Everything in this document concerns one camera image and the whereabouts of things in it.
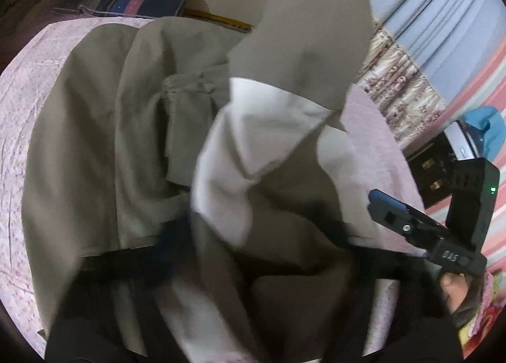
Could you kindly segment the person's right hand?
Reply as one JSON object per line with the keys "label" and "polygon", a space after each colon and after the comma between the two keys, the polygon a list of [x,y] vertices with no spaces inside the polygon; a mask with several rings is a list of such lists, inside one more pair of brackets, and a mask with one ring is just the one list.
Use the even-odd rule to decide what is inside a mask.
{"label": "person's right hand", "polygon": [[474,278],[463,274],[444,273],[440,285],[445,304],[457,329],[468,324],[478,312],[482,302],[484,277]]}

